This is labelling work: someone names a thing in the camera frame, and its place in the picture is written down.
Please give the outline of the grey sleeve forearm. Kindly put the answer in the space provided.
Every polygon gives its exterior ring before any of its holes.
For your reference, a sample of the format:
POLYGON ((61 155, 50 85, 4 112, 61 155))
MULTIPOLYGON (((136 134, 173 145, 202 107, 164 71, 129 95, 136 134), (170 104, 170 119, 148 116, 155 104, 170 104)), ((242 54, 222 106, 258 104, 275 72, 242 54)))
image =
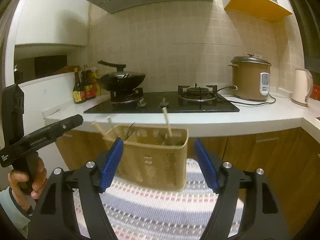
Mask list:
POLYGON ((34 211, 33 207, 30 205, 28 211, 24 211, 14 199, 10 186, 1 191, 1 206, 15 228, 27 239, 28 224, 34 211))

